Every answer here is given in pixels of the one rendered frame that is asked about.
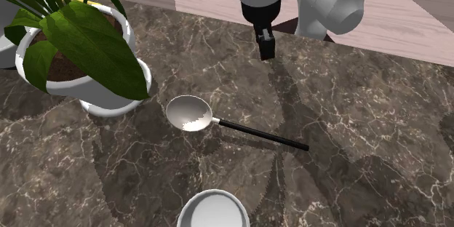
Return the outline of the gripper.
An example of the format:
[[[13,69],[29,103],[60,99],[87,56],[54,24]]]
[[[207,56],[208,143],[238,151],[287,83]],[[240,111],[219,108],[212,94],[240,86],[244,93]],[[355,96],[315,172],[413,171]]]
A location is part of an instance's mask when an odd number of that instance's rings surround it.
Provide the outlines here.
[[[251,7],[241,3],[242,15],[246,21],[254,24],[255,38],[259,46],[261,60],[275,58],[275,37],[271,24],[280,13],[282,0],[265,7]]]

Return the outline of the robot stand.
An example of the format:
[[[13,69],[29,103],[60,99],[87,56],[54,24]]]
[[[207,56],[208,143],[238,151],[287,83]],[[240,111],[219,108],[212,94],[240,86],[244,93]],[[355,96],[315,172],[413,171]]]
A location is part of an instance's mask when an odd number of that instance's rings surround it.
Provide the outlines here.
[[[302,20],[293,18],[272,27],[274,31],[291,33],[296,36],[308,37],[334,43],[327,34],[327,29],[318,20]]]

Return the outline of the white bowl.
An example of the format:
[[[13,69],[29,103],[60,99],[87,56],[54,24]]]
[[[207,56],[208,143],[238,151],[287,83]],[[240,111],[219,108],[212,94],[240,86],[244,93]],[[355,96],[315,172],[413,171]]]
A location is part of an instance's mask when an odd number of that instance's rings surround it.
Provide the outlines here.
[[[243,204],[231,193],[208,189],[185,204],[176,227],[251,227]]]

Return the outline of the green plant in white pot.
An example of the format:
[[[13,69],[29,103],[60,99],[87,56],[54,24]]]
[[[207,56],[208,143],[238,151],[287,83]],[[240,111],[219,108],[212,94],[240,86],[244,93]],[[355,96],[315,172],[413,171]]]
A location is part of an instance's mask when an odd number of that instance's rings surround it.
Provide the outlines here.
[[[5,36],[27,83],[78,99],[85,111],[120,116],[149,97],[151,72],[135,55],[120,0],[5,0],[19,10]]]

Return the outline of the white round vessel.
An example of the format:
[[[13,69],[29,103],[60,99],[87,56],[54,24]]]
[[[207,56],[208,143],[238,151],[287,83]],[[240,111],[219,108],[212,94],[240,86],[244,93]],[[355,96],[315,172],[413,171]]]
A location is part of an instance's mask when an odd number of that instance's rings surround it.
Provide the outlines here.
[[[15,67],[17,46],[6,36],[4,28],[11,24],[19,6],[6,0],[0,0],[0,69]]]

